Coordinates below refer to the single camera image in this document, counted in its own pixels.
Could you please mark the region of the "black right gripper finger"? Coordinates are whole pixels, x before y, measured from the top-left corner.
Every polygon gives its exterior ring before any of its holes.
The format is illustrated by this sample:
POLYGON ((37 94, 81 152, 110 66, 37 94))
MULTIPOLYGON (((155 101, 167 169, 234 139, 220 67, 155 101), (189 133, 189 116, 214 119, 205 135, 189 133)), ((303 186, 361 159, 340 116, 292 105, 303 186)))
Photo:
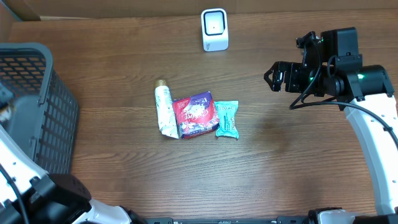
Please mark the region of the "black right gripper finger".
POLYGON ((269 78, 269 74, 264 75, 264 80, 269 85, 270 89, 273 91, 274 90, 273 79, 269 78))
POLYGON ((264 74, 264 78, 269 78, 271 75, 273 75, 275 72, 278 71, 279 68, 279 62, 275 62, 270 69, 264 74))

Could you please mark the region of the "teal snack packet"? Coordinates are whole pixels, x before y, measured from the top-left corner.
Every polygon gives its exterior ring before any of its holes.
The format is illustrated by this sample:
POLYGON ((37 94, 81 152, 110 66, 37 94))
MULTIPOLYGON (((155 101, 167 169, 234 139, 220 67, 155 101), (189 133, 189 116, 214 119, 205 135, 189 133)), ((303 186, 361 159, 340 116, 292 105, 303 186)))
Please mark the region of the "teal snack packet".
POLYGON ((215 106, 220 119, 216 137, 229 137, 239 139, 236 128, 235 116, 239 108, 238 101, 216 101, 215 106))

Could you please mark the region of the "red purple snack pack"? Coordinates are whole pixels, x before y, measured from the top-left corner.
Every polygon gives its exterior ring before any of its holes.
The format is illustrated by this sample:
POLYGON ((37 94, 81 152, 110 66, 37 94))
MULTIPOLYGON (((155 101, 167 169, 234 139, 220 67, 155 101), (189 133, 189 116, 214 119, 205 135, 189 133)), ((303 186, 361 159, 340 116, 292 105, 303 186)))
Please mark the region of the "red purple snack pack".
POLYGON ((173 101, 177 129, 183 139, 216 130, 220 124, 210 91, 173 101))

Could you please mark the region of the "white tube gold cap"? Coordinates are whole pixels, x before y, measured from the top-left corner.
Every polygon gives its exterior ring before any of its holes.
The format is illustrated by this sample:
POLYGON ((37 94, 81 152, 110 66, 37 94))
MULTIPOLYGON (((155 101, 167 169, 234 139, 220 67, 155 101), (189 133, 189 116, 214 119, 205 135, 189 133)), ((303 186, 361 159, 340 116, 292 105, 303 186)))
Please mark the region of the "white tube gold cap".
POLYGON ((178 139, 176 117, 170 89, 165 80, 156 80, 154 83, 155 105, 159 131, 167 137, 178 139))

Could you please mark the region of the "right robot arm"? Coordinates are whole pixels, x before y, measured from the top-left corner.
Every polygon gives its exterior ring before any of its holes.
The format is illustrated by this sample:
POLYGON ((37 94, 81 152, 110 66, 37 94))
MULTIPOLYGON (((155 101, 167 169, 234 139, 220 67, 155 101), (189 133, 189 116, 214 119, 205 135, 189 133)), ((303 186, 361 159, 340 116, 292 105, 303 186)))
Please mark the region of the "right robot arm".
POLYGON ((341 207, 310 210, 278 223, 397 223, 397 101, 386 69, 363 65, 356 28, 334 29, 296 39, 300 63, 278 61, 264 74, 272 91, 299 96, 289 106, 336 105, 344 111, 361 145, 371 176, 376 215, 341 207))

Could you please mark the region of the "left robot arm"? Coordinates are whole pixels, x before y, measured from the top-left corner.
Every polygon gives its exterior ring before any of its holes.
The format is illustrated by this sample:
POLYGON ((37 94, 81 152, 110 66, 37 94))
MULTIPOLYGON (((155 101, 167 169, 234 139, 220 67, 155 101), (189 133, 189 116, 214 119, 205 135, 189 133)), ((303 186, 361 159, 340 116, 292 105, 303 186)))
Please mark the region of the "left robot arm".
POLYGON ((1 87, 1 223, 145 223, 91 197, 69 173, 78 105, 1 87))

